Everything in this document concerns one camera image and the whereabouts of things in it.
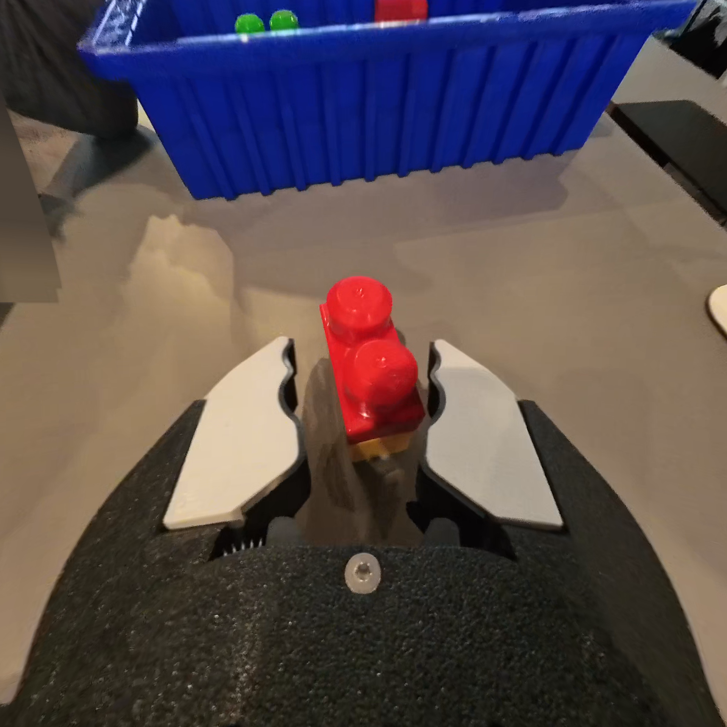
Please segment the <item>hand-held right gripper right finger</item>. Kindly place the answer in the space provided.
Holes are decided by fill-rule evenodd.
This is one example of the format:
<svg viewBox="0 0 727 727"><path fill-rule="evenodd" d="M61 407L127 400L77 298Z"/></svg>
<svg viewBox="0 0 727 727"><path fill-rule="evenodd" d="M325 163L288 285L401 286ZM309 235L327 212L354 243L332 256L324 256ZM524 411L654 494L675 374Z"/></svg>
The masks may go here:
<svg viewBox="0 0 727 727"><path fill-rule="evenodd" d="M435 406L423 470L455 499L498 523L558 532L564 520L514 392L443 339L431 342Z"/></svg>

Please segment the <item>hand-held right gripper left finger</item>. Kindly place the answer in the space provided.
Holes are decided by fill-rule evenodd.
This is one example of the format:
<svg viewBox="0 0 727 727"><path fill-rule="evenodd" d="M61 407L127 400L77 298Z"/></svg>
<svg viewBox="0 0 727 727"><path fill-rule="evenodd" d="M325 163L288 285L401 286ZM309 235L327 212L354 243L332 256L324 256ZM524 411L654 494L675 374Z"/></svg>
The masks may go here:
<svg viewBox="0 0 727 727"><path fill-rule="evenodd" d="M295 341L277 337L206 395L162 523L169 531L228 523L265 529L310 495L296 407Z"/></svg>

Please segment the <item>yellow mega block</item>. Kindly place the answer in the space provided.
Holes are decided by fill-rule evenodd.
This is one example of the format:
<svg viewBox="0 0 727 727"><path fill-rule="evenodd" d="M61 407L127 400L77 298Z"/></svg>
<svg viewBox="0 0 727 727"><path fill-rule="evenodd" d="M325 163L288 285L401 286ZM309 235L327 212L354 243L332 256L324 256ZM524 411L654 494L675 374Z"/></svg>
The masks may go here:
<svg viewBox="0 0 727 727"><path fill-rule="evenodd" d="M412 442L413 434L412 431L399 432L358 443L349 443L350 459L352 462L388 459L407 450Z"/></svg>

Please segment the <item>red two-stud mega block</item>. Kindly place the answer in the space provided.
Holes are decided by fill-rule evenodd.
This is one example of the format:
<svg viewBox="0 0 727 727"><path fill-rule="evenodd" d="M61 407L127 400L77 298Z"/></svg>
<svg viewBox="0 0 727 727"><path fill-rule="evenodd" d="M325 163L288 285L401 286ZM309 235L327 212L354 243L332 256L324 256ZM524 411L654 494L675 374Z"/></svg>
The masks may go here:
<svg viewBox="0 0 727 727"><path fill-rule="evenodd" d="M366 276L341 279L320 306L350 446L411 435L424 419L417 361L392 312L390 290Z"/></svg>

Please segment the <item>blue plastic bin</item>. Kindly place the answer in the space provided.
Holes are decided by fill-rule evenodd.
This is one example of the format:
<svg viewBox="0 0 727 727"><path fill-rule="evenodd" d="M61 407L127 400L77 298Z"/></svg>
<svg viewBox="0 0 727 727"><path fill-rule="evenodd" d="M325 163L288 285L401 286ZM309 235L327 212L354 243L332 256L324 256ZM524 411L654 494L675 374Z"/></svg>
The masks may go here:
<svg viewBox="0 0 727 727"><path fill-rule="evenodd" d="M646 40L695 2L107 2L78 43L128 83L198 200L581 148ZM279 9L300 28L241 35Z"/></svg>

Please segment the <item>green mega block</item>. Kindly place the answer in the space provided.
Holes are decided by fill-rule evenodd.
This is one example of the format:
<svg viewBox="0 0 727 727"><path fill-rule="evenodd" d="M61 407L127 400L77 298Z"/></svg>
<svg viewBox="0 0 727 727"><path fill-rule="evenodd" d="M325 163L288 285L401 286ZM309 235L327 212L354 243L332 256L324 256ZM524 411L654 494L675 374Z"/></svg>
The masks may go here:
<svg viewBox="0 0 727 727"><path fill-rule="evenodd" d="M264 32L279 33L295 31L300 28L300 22L295 13L289 9L274 11L266 25L262 18L254 13L240 14L235 21L234 30L241 35L250 35Z"/></svg>

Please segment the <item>white board stand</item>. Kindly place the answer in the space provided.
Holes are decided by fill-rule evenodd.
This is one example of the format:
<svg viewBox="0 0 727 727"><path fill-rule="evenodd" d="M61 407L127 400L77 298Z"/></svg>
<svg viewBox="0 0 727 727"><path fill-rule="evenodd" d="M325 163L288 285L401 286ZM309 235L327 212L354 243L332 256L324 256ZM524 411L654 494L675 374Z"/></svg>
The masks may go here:
<svg viewBox="0 0 727 727"><path fill-rule="evenodd" d="M723 284L715 288L707 297L706 309L707 313L715 325L716 329L724 336L726 340L727 327L726 327L726 315L727 315L727 286Z"/></svg>

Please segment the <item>dark cloth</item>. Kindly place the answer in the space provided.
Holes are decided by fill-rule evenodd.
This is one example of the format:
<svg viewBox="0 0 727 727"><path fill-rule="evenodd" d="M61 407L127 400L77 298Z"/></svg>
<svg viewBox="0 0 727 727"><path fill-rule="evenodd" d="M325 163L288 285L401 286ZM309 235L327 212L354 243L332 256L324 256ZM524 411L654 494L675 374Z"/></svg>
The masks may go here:
<svg viewBox="0 0 727 727"><path fill-rule="evenodd" d="M1 88L16 114L101 140L138 125L128 84L96 77L77 44L102 1L2 1Z"/></svg>

